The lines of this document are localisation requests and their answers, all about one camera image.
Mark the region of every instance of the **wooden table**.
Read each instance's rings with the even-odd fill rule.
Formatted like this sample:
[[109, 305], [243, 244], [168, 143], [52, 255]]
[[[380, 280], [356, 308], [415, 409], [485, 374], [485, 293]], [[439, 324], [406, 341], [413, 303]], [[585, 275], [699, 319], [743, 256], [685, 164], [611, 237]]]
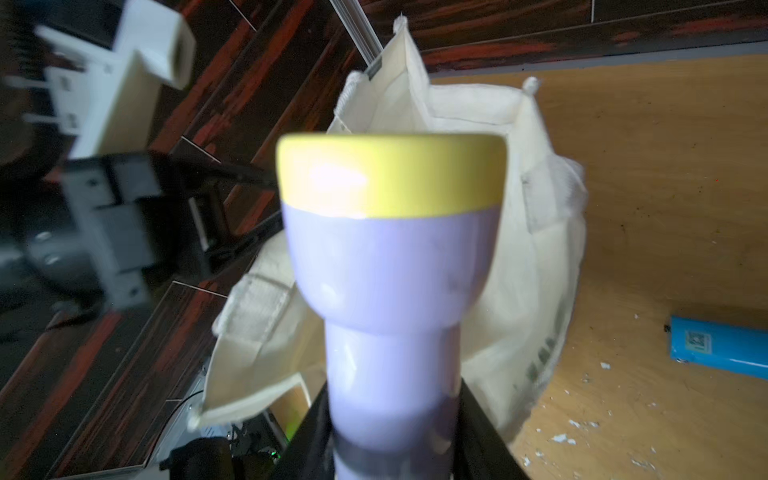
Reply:
[[536, 76], [555, 151], [586, 167], [588, 240], [565, 351], [515, 457], [535, 480], [766, 478], [768, 382], [675, 363], [663, 326], [768, 328], [768, 56]]

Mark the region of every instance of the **wood panel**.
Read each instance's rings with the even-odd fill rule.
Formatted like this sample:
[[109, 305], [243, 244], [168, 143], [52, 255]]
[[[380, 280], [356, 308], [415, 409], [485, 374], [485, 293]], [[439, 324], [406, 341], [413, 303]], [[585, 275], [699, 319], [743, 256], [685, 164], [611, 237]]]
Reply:
[[[229, 2], [174, 5], [192, 25], [202, 60], [190, 88], [161, 95], [151, 148], [273, 168], [276, 139], [287, 131], [325, 130], [347, 73], [365, 65], [327, 2], [235, 5], [249, 22], [265, 19], [258, 33], [232, 15], [240, 12]], [[227, 121], [217, 123], [221, 117]], [[199, 142], [208, 151], [182, 138], [188, 132], [192, 140], [204, 128], [215, 133]], [[221, 192], [229, 195], [227, 216], [238, 233], [279, 208], [274, 193], [230, 190], [224, 185]], [[0, 439], [3, 477], [141, 463], [168, 414], [166, 400], [184, 394], [210, 355], [210, 324], [222, 294], [252, 260], [199, 285], [212, 293], [174, 284], [149, 321], [149, 312], [130, 321], [108, 316], [63, 329], [56, 340], [41, 337], [0, 393], [0, 429], [11, 433]]]
[[0, 390], [0, 472], [44, 478], [83, 415], [127, 358], [148, 312], [40, 335]]
[[652, 13], [670, 12], [682, 8], [701, 7], [722, 2], [711, 0], [643, 0], [623, 2], [622, 0], [597, 0], [594, 3], [594, 20], [604, 22], [619, 18], [637, 17]]
[[183, 396], [213, 351], [210, 326], [225, 298], [174, 283], [131, 347], [127, 361], [93, 402], [53, 476], [141, 464], [167, 399]]
[[536, 75], [555, 150], [586, 169], [588, 239], [563, 356], [513, 452], [534, 480], [765, 478], [768, 382], [674, 362], [663, 326], [768, 328], [768, 55]]
[[590, 0], [362, 0], [382, 43], [392, 37], [392, 23], [408, 17], [420, 49], [444, 48], [497, 40], [590, 22]]
[[428, 70], [451, 71], [765, 40], [768, 3], [743, 0], [435, 48], [422, 56]]
[[150, 149], [169, 152], [210, 100], [242, 50], [269, 18], [276, 0], [164, 2], [180, 12], [197, 41], [189, 86], [163, 86], [151, 128]]
[[327, 0], [281, 2], [186, 137], [223, 162], [249, 163], [339, 28]]
[[[365, 63], [352, 40], [345, 31], [336, 29], [306, 80], [253, 152], [250, 163], [272, 170], [280, 135], [293, 131], [325, 131], [333, 119], [333, 108], [347, 74], [364, 68]], [[236, 187], [227, 198], [227, 216], [237, 233], [245, 233], [279, 205], [279, 199], [271, 192]]]

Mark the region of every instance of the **blue lighter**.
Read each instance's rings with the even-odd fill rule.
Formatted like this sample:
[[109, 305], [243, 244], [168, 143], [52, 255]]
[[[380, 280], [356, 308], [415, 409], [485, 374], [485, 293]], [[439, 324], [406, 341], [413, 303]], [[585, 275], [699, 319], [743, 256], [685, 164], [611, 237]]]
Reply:
[[670, 356], [768, 380], [768, 332], [673, 316]]

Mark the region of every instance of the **sticker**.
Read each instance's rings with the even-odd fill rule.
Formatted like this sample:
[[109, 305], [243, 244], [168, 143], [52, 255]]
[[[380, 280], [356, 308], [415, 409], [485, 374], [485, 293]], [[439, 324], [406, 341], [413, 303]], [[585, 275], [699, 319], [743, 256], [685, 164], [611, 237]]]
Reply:
[[685, 331], [685, 349], [712, 355], [712, 336], [709, 333]]

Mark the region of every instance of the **black cable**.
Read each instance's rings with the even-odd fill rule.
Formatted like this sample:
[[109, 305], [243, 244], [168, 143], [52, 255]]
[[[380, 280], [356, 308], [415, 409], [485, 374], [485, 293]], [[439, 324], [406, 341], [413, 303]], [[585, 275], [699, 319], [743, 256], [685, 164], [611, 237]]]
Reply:
[[184, 400], [182, 400], [181, 402], [179, 402], [179, 404], [178, 404], [178, 405], [176, 405], [176, 408], [174, 408], [174, 410], [173, 410], [173, 411], [170, 413], [170, 415], [169, 415], [169, 416], [168, 416], [168, 418], [165, 420], [165, 422], [163, 422], [163, 428], [161, 428], [161, 429], [160, 429], [160, 433], [157, 435], [157, 438], [154, 440], [154, 442], [152, 442], [152, 448], [151, 448], [151, 449], [150, 449], [150, 451], [149, 451], [149, 455], [147, 455], [147, 459], [144, 461], [144, 467], [145, 467], [145, 468], [146, 468], [146, 467], [149, 465], [149, 461], [152, 459], [152, 456], [154, 455], [154, 450], [157, 448], [157, 444], [158, 444], [158, 442], [160, 441], [160, 439], [162, 438], [162, 436], [163, 436], [163, 431], [164, 431], [164, 430], [165, 430], [165, 428], [168, 426], [168, 422], [170, 422], [170, 421], [172, 420], [172, 418], [174, 417], [174, 415], [176, 415], [176, 412], [178, 412], [178, 411], [179, 411], [179, 409], [180, 409], [180, 408], [181, 408], [181, 407], [182, 407], [182, 406], [183, 406], [185, 403], [187, 403], [187, 401], [188, 401], [189, 399], [191, 399], [191, 398], [192, 398], [192, 397], [194, 397], [195, 395], [198, 395], [198, 394], [200, 394], [200, 393], [202, 393], [202, 392], [203, 392], [203, 390], [197, 390], [195, 393], [190, 393], [189, 395], [187, 395], [187, 398], [185, 398]]

